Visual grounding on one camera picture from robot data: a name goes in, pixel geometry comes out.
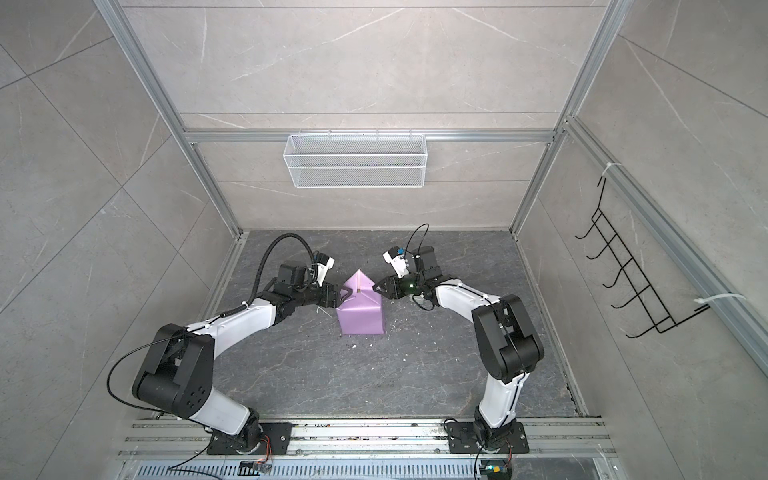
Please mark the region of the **pink wrapping paper sheet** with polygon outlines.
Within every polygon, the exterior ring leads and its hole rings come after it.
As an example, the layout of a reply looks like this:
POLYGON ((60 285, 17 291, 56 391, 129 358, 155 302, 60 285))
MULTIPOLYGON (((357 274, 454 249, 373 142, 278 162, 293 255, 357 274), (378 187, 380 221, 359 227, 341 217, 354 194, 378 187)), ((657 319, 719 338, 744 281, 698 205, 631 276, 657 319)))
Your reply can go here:
POLYGON ((343 335, 381 335, 385 333, 383 297, 374 282, 357 270, 345 283, 351 295, 336 309, 343 335))

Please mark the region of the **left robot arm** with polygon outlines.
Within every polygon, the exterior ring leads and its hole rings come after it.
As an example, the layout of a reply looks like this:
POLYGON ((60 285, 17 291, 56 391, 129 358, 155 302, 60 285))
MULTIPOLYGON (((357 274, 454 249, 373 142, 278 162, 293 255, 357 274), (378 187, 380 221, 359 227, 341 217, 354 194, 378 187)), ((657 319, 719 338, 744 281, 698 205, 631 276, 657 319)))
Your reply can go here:
POLYGON ((326 267, 280 266, 267 289, 234 312, 187 326, 167 324, 156 334, 132 386, 133 396, 161 411, 230 437, 255 434, 258 414, 213 387, 218 356, 303 306, 336 308, 353 290, 325 280, 326 267))

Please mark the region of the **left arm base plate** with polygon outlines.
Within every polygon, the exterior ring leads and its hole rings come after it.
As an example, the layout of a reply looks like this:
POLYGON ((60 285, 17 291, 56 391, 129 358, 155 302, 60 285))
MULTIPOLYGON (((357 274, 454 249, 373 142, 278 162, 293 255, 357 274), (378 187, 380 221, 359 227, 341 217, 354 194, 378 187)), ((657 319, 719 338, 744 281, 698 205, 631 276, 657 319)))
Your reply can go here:
POLYGON ((214 431, 207 449, 208 455, 285 455, 293 424, 288 422, 254 423, 246 425, 237 435, 214 431))

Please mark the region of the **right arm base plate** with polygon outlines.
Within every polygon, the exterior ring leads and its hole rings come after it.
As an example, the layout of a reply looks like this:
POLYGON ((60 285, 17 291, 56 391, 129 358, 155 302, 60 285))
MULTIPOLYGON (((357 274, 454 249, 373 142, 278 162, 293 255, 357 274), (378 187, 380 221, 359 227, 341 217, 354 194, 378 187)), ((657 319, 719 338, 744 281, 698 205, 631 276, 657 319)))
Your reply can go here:
POLYGON ((446 419, 442 423, 452 454, 488 453, 527 454, 530 452, 524 426, 517 420, 497 429, 485 427, 481 421, 459 422, 446 419))

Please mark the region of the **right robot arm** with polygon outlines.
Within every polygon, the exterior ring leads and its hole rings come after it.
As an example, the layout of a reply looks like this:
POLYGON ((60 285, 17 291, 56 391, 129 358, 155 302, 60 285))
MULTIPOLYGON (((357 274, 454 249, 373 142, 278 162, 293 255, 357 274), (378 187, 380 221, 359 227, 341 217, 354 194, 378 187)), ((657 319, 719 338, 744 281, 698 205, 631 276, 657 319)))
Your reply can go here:
POLYGON ((522 389, 545 355, 522 300, 485 293, 443 273, 431 246, 415 252, 394 246, 383 259, 394 273, 374 284, 377 293, 388 299, 421 297, 472 323, 488 374, 474 432, 484 446, 506 439, 514 431, 522 389))

